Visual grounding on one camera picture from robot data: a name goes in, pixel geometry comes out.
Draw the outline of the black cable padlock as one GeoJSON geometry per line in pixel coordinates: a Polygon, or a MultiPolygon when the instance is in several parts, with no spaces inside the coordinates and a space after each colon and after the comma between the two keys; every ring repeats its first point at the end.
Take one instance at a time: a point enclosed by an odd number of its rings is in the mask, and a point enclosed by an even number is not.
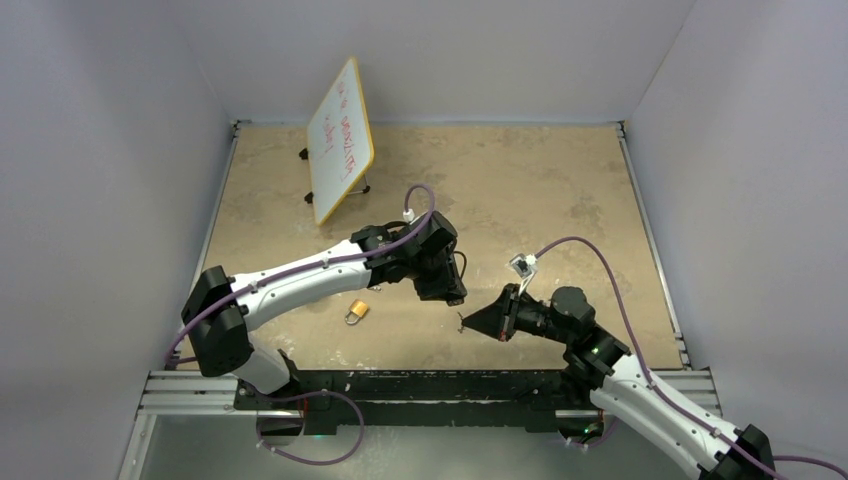
{"type": "Polygon", "coordinates": [[[468,258],[464,252],[455,250],[453,252],[453,263],[457,269],[457,274],[455,277],[455,290],[460,296],[459,302],[463,303],[464,299],[467,296],[467,288],[464,284],[464,276],[468,266],[468,258]]]}

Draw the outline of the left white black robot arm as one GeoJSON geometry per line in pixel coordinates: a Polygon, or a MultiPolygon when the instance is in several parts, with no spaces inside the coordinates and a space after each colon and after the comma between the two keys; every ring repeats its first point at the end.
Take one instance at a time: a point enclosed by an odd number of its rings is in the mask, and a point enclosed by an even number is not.
{"type": "Polygon", "coordinates": [[[298,382],[284,354],[250,335],[277,317],[336,294],[410,280],[422,301],[460,305],[467,296],[455,248],[458,233],[438,211],[411,222],[369,225],[310,257],[229,275],[204,270],[181,312],[200,373],[233,374],[259,390],[272,408],[297,399],[298,382]]]}

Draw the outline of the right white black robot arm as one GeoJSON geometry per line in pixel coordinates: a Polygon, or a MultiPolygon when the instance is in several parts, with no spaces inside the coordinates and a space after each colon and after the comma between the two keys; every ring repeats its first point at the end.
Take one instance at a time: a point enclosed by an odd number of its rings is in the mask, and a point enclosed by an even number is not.
{"type": "Polygon", "coordinates": [[[564,399],[612,414],[691,479],[776,478],[770,442],[760,429],[737,427],[698,406],[643,366],[595,316],[580,288],[560,287],[543,302],[508,284],[461,324],[501,342],[524,332],[564,344],[564,399]]]}

